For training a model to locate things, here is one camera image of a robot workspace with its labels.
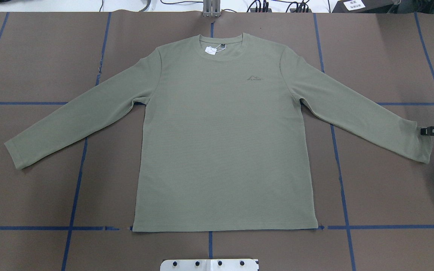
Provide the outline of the olive green long-sleeve shirt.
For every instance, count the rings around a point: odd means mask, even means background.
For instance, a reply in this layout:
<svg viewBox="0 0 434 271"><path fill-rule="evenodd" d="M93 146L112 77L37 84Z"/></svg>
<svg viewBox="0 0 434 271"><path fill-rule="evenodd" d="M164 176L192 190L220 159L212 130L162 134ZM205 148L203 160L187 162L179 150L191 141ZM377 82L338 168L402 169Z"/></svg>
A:
<svg viewBox="0 0 434 271"><path fill-rule="evenodd" d="M205 48L217 48L215 55ZM134 232L315 229L301 105L405 158L432 141L286 45L243 33L155 48L5 147L17 169L145 105Z"/></svg>

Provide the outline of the black box with label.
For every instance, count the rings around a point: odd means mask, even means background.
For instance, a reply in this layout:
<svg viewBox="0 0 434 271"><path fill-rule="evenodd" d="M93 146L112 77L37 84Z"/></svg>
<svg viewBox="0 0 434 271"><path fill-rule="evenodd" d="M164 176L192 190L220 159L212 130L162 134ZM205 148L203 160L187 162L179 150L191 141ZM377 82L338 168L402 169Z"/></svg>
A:
<svg viewBox="0 0 434 271"><path fill-rule="evenodd" d="M331 10L332 13L345 14L386 14L400 5L401 0L340 0Z"/></svg>

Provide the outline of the white paper hang tag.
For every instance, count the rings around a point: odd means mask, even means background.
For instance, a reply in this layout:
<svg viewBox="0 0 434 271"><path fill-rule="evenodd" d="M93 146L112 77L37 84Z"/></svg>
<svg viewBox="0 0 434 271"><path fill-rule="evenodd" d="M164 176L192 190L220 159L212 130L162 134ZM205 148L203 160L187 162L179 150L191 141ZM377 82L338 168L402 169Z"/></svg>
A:
<svg viewBox="0 0 434 271"><path fill-rule="evenodd" d="M207 48L205 48L205 52L210 54L210 55L215 55L217 52L217 48L207 46Z"/></svg>

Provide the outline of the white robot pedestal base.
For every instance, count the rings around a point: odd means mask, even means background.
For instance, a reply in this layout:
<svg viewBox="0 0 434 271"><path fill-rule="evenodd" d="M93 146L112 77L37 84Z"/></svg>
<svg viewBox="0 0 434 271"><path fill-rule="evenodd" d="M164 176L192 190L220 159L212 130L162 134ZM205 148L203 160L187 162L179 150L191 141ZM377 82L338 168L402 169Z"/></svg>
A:
<svg viewBox="0 0 434 271"><path fill-rule="evenodd" d="M256 259L168 259L160 271L259 271Z"/></svg>

